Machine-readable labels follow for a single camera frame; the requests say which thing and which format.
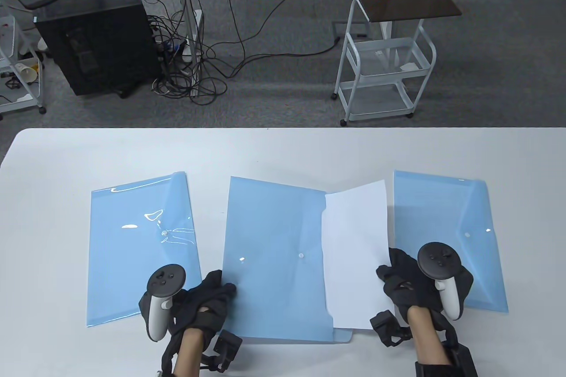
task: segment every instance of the white vr controller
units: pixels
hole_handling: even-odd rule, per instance
[[[139,302],[141,315],[149,338],[155,342],[167,333],[173,296],[184,286],[185,270],[176,264],[165,265],[152,274]]]
[[[462,270],[462,262],[456,251],[444,243],[427,243],[418,252],[419,268],[440,292],[444,313],[451,320],[462,316],[462,309],[455,276]]]

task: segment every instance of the black glove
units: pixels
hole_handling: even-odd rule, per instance
[[[203,282],[193,289],[181,290],[173,296],[168,330],[171,340],[161,358],[163,375],[171,375],[173,355],[179,353],[183,332],[187,328],[203,331],[203,351],[210,345],[214,335],[222,329],[228,314],[228,302],[236,295],[232,283],[222,285],[222,271],[209,272]],[[208,308],[206,312],[199,309]]]
[[[399,308],[407,321],[411,306],[421,306],[435,312],[442,312],[440,293],[431,280],[423,274],[416,259],[398,248],[390,248],[391,266],[381,265],[376,273],[385,285],[383,291]]]

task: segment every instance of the white paper sheet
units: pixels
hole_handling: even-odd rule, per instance
[[[384,181],[326,195],[322,216],[324,284],[334,328],[371,329],[378,312],[394,311],[375,270],[390,265]]]

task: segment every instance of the black computer case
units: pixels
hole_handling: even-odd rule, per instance
[[[77,95],[124,88],[161,72],[142,0],[57,0],[34,13]]]

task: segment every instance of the blue plastic folder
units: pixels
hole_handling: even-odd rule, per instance
[[[139,314],[147,280],[169,263],[202,281],[184,172],[92,192],[87,326]]]
[[[474,276],[465,305],[509,312],[484,181],[395,171],[394,215],[395,247],[416,258],[423,244],[449,244]]]
[[[225,282],[238,294],[225,328],[240,337],[349,341],[326,309],[321,245],[325,193],[232,177]]]

